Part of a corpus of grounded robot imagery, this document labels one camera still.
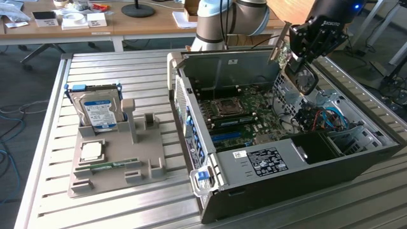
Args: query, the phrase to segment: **gray carpet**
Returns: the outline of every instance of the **gray carpet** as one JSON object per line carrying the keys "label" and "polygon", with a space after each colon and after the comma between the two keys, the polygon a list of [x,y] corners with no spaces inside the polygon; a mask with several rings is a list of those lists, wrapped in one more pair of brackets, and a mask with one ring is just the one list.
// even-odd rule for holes
{"label": "gray carpet", "polygon": [[[355,19],[355,23],[351,26],[351,31],[355,32],[355,28],[362,24],[366,15]],[[369,36],[370,31],[366,32],[365,37],[361,39],[361,44],[354,47],[362,47],[365,43],[365,38]],[[398,49],[403,46],[407,36],[403,32],[399,32],[394,28],[389,28],[382,35],[378,43],[375,45],[377,53],[369,53],[363,59],[367,61],[375,60],[387,66],[387,62]],[[129,42],[133,49],[169,49],[169,48],[183,48],[185,45],[191,45],[194,38],[181,38],[181,39],[155,39],[155,40],[139,40]],[[112,52],[114,47],[111,42],[95,42],[98,50],[88,47],[87,43],[70,43],[62,44],[62,48],[71,53],[90,53],[90,52]],[[34,50],[38,45],[28,45],[30,50]],[[10,46],[6,54],[0,55],[0,107],[7,105],[22,105],[31,103],[38,100],[50,99],[52,85],[55,81],[55,74],[59,66],[60,54],[55,49],[48,49],[44,53],[36,57],[30,64],[34,66],[32,72],[26,72],[22,69],[19,61],[24,58],[28,52],[23,52],[18,49],[18,46]],[[359,66],[362,61],[350,57],[345,52],[335,52],[333,54],[334,61],[341,65],[345,70]],[[353,71],[351,75],[365,77],[373,76],[377,73],[370,70],[370,67]],[[405,116],[406,112],[403,109],[398,109],[397,112],[401,116]],[[8,115],[8,117],[20,117],[22,114],[16,113]],[[22,176],[22,188],[20,192],[14,197],[12,203],[7,203],[0,206],[0,228],[11,229],[14,228],[15,218],[20,206],[19,199],[23,196],[24,186],[27,182],[31,162],[34,158],[34,153],[36,149],[36,143],[40,136],[42,124],[44,119],[44,113],[42,114],[28,114],[26,116],[26,128],[23,133],[10,140],[6,144],[8,147],[8,152],[14,155],[16,160],[16,165],[19,168]],[[14,126],[15,121],[8,121],[0,119],[0,135]],[[0,165],[0,172],[4,170],[6,164]],[[15,173],[12,168],[4,177],[0,178],[0,200],[7,198],[7,195],[14,192],[16,186]]]}

